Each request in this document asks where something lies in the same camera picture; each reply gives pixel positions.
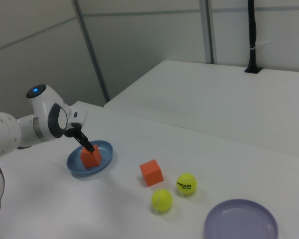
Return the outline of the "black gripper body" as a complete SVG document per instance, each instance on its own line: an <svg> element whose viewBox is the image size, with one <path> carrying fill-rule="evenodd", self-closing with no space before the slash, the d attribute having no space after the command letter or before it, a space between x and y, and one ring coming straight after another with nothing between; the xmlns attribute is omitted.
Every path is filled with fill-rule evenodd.
<svg viewBox="0 0 299 239"><path fill-rule="evenodd" d="M64 132L64 135L66 137L80 137L81 129L82 129L81 126L69 128Z"/></svg>

